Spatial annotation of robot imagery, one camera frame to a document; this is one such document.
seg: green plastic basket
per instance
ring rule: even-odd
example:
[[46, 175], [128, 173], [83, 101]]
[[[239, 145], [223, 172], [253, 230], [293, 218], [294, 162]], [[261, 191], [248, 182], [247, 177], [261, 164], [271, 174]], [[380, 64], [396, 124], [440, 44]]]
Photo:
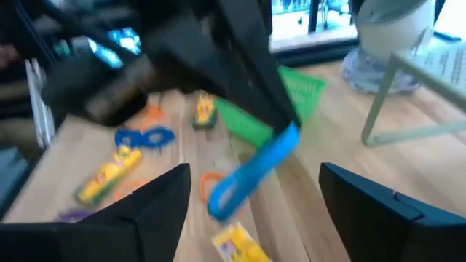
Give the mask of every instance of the green plastic basket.
[[[325, 89], [325, 81], [286, 67], [280, 67], [279, 72], [299, 117], [302, 121], [308, 120], [317, 108], [322, 91]], [[260, 146], [271, 138], [272, 128], [241, 108], [220, 98], [216, 100], [216, 106], [226, 126], [235, 135], [255, 146]]]

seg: blue plastic tool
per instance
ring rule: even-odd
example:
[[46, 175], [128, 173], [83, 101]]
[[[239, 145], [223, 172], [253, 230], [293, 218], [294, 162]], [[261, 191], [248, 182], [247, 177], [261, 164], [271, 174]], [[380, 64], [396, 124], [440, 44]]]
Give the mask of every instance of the blue plastic tool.
[[116, 146], [126, 145], [131, 148], [161, 148], [175, 139], [175, 134], [166, 127], [153, 127], [146, 132], [131, 129], [119, 129], [115, 133]]
[[298, 142], [299, 129], [292, 123], [276, 139], [264, 144], [253, 158], [213, 189], [208, 201], [209, 215], [220, 222], [230, 219], [270, 170], [293, 152]]

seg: orange rubber band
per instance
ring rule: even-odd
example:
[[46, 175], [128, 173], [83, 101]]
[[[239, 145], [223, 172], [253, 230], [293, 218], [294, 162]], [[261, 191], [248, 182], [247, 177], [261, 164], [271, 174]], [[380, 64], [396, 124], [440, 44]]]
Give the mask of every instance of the orange rubber band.
[[164, 117], [165, 113], [160, 106], [152, 105], [149, 101], [144, 108], [143, 115], [128, 127], [140, 132], [145, 132], [157, 124]]
[[204, 204], [207, 205], [207, 194], [205, 193], [205, 183], [209, 180], [216, 180], [221, 181], [224, 179], [224, 175], [220, 172], [207, 172], [201, 176], [201, 183], [200, 183], [200, 191], [201, 191], [201, 199]]
[[149, 182], [149, 179], [137, 179], [123, 182], [114, 190], [114, 202], [118, 202], [120, 199], [127, 196], [128, 194], [125, 192], [133, 193]]

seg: small toy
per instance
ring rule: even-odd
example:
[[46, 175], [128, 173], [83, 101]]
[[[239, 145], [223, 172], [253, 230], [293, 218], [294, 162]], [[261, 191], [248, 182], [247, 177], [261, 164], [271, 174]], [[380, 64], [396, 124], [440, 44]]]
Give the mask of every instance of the small toy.
[[64, 213], [58, 214], [55, 222], [67, 222], [67, 223], [75, 223], [86, 217], [92, 215], [94, 211], [91, 210], [68, 210]]
[[212, 238], [225, 262], [272, 262], [239, 222]]
[[201, 192], [201, 199], [204, 204], [207, 204], [208, 194], [205, 192], [205, 184], [209, 180], [221, 181], [224, 179], [224, 175], [219, 172], [208, 172], [201, 176], [201, 183], [200, 183], [200, 192]]
[[151, 102], [148, 101], [143, 110], [143, 115], [127, 127], [133, 130], [145, 132], [151, 127], [157, 125], [164, 115], [165, 113], [160, 106], [152, 105]]
[[145, 132], [121, 128], [115, 133], [116, 146], [126, 145], [130, 148], [161, 148], [174, 139], [175, 134], [166, 127], [152, 127]]
[[96, 206], [103, 196], [136, 165], [141, 158], [137, 149], [121, 145], [112, 160], [102, 165], [100, 170], [75, 193], [76, 200], [84, 205]]
[[196, 116], [192, 123], [194, 129], [210, 129], [217, 122], [215, 98], [202, 92], [197, 98]]

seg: yellow package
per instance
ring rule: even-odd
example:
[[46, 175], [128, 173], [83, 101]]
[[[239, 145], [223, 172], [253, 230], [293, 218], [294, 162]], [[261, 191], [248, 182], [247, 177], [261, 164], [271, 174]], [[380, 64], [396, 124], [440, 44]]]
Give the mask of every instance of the yellow package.
[[239, 222], [212, 238], [225, 262], [272, 262]]
[[76, 199], [85, 205], [95, 206], [127, 171], [139, 162], [141, 152], [127, 146], [120, 146], [110, 162], [103, 164], [75, 193]]

